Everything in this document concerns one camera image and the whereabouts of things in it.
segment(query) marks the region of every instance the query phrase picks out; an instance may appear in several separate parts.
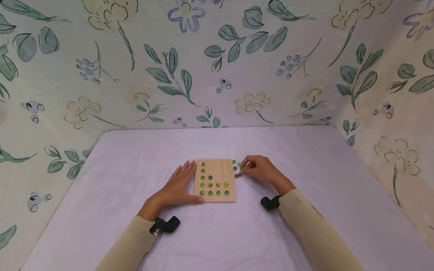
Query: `hand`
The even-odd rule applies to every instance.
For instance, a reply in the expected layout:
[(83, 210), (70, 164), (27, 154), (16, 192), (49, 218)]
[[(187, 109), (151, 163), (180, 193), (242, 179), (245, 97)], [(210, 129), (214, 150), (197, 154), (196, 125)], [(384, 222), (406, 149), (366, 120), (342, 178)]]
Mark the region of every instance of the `hand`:
[(166, 206), (183, 203), (203, 203), (204, 199), (201, 196), (190, 195), (185, 191), (196, 171), (196, 167), (195, 161), (191, 163), (187, 161), (182, 167), (179, 166), (173, 172), (167, 184), (146, 200), (137, 215), (148, 221), (154, 221), (161, 209)]
[(243, 174), (270, 183), (281, 196), (296, 189), (293, 183), (270, 162), (268, 157), (249, 155), (243, 160), (241, 167), (244, 167)]

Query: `wall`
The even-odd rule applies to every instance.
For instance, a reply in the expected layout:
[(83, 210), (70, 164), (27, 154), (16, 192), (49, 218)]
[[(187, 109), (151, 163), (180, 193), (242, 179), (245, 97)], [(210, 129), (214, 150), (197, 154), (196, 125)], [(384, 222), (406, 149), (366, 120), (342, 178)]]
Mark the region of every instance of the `wall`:
[(332, 124), (434, 244), (433, 0), (23, 1), (0, 0), (0, 271), (126, 128)]

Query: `sleeve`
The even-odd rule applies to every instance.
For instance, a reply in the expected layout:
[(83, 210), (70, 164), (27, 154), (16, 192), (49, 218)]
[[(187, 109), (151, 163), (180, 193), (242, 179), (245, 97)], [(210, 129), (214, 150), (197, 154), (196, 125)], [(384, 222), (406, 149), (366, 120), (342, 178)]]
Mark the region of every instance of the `sleeve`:
[(339, 233), (301, 191), (291, 190), (279, 202), (284, 219), (294, 229), (318, 271), (364, 271)]
[(136, 271), (157, 238), (149, 232), (153, 224), (135, 216), (95, 271)]

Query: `white tablecloth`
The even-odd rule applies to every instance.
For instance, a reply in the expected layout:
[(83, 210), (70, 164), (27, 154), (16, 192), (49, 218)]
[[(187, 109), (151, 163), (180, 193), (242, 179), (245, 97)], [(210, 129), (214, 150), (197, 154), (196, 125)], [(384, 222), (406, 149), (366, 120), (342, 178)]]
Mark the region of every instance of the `white tablecloth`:
[[(105, 133), (22, 271), (93, 271), (178, 165), (248, 154), (268, 156), (367, 271), (433, 270), (434, 253), (338, 131), (290, 126)], [(139, 270), (311, 270), (279, 212), (260, 205), (263, 196), (276, 195), (272, 187), (242, 177), (236, 193), (236, 203), (167, 209), (161, 217), (175, 215), (181, 225), (157, 239)]]

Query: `peg board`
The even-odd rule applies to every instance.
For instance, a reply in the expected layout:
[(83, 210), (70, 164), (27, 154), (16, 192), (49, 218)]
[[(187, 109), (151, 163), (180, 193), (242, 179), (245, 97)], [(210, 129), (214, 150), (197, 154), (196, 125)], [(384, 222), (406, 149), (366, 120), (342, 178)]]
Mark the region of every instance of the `peg board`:
[(235, 180), (233, 178), (235, 174), (233, 166), (236, 165), (232, 165), (231, 159), (197, 159), (196, 164), (197, 168), (194, 175), (193, 188), (194, 195), (203, 197), (205, 202), (237, 201), (235, 196)]

